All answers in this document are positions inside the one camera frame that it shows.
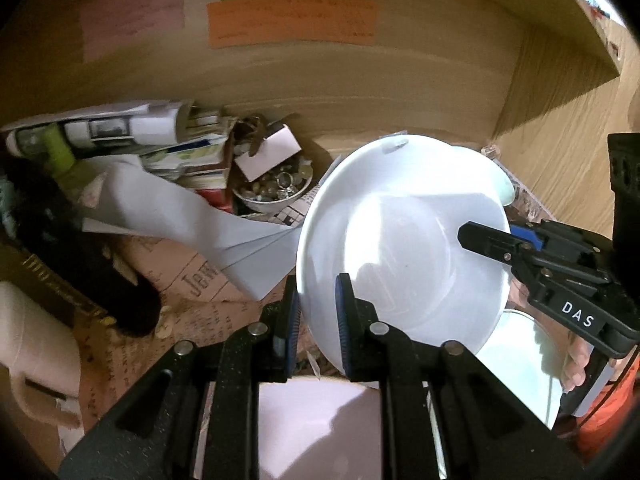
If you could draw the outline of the person's right hand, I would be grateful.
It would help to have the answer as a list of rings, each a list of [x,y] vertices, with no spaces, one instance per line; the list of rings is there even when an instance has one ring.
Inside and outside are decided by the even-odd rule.
[[[565,393],[572,392],[585,382],[590,354],[591,347],[587,341],[573,333],[568,334],[568,346],[561,372],[561,384]]]

